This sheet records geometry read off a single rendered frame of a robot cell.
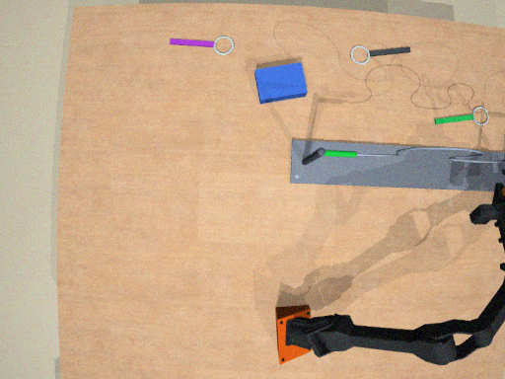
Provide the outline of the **white ring with dark grey handle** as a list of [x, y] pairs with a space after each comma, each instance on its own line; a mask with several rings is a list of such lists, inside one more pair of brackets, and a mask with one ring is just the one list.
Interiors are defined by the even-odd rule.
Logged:
[[[357, 47], [362, 47], [364, 48], [366, 51], [367, 51], [367, 54], [368, 54], [368, 59], [365, 61], [365, 62], [358, 62], [356, 61], [354, 58], [353, 58], [353, 50], [356, 49]], [[410, 47], [401, 47], [401, 48], [390, 48], [390, 49], [380, 49], [380, 50], [374, 50], [374, 51], [370, 51], [368, 50], [366, 47], [364, 46], [359, 46], [359, 45], [356, 45], [352, 48], [351, 52], [350, 52], [350, 55], [351, 55], [351, 59], [355, 62], [355, 63], [358, 63], [358, 64], [366, 64], [367, 62], [369, 62], [369, 58], [372, 57], [372, 56], [377, 56], [377, 55], [388, 55], [388, 54], [398, 54], [398, 53], [409, 53], [411, 52], [410, 50]]]

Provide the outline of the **blue rectangular block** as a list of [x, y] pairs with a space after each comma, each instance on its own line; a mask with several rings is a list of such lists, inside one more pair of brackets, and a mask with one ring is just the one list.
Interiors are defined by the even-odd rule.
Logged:
[[303, 98], [308, 94], [301, 62], [256, 69], [254, 77], [261, 104]]

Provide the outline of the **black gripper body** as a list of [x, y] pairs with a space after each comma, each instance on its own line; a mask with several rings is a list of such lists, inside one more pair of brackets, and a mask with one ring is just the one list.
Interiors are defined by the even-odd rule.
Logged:
[[473, 212], [470, 213], [470, 221], [473, 225], [482, 225], [490, 222], [490, 220], [497, 220], [494, 225], [499, 227], [501, 237], [498, 238], [500, 244], [505, 243], [505, 221], [503, 215], [505, 214], [504, 205], [494, 206], [492, 203], [479, 205]]

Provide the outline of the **grey ring with purple handle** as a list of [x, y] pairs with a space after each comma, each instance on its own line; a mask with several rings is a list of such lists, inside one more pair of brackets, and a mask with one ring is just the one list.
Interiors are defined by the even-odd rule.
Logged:
[[[216, 43], [218, 41], [218, 39], [221, 39], [221, 38], [227, 38], [231, 41], [232, 43], [232, 47], [231, 49], [228, 51], [228, 52], [220, 52], [216, 49]], [[187, 46], [192, 46], [192, 45], [196, 45], [196, 46], [205, 46], [205, 47], [214, 47], [214, 50], [215, 52], [217, 52], [218, 54], [220, 55], [227, 55], [229, 53], [232, 52], [232, 50], [234, 49], [234, 42], [231, 38], [229, 37], [225, 37], [225, 36], [220, 36], [218, 37], [215, 41], [201, 41], [201, 40], [192, 40], [192, 39], [174, 39], [174, 38], [170, 38], [170, 44], [178, 44], [178, 45], [187, 45]]]

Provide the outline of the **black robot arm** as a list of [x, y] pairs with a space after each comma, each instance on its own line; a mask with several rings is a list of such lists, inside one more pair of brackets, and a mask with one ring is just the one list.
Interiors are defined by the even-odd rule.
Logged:
[[[424, 324], [415, 330], [356, 326], [347, 314], [286, 321], [285, 346], [313, 349], [320, 358], [352, 347], [412, 353], [426, 362], [447, 365], [468, 357], [491, 344], [505, 321], [505, 277], [503, 284], [477, 319], [452, 319]], [[456, 345], [453, 334], [472, 335]]]

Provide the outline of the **green bar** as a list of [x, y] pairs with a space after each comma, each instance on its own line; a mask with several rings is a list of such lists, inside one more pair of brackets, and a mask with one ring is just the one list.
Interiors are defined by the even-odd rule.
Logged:
[[[474, 113], [476, 111], [476, 109], [483, 109], [486, 113], [487, 113], [487, 120], [485, 123], [479, 123], [475, 120], [474, 118]], [[473, 113], [472, 114], [467, 114], [467, 115], [463, 115], [463, 116], [452, 116], [452, 117], [447, 117], [447, 118], [436, 118], [434, 119], [434, 122], [435, 122], [435, 125], [436, 124], [442, 124], [442, 123], [447, 123], [447, 122], [457, 122], [457, 121], [462, 121], [462, 120], [472, 120], [479, 126], [482, 126], [482, 125], [486, 125], [486, 123], [488, 122], [489, 120], [489, 114], [488, 114], [488, 111], [486, 110], [486, 108], [484, 107], [477, 107], [476, 109], [473, 110]]]

